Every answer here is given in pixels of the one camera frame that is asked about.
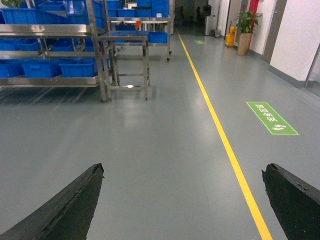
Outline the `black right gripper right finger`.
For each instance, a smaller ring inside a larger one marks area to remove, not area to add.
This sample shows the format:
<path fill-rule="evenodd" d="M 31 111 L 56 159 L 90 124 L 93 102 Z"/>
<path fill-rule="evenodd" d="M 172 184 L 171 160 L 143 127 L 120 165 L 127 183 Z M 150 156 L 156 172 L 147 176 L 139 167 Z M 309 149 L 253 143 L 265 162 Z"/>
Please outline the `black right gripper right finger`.
<path fill-rule="evenodd" d="M 270 205 L 289 240 L 320 238 L 320 190 L 275 163 L 262 171 Z"/>

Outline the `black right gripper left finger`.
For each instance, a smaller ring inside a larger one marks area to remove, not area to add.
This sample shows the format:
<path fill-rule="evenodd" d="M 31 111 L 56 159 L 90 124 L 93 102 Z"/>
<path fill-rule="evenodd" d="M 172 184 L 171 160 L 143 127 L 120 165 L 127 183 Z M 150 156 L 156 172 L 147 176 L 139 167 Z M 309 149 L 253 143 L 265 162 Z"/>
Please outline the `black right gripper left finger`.
<path fill-rule="evenodd" d="M 94 164 L 0 235 L 2 240 L 85 240 L 100 196 L 104 169 Z"/>

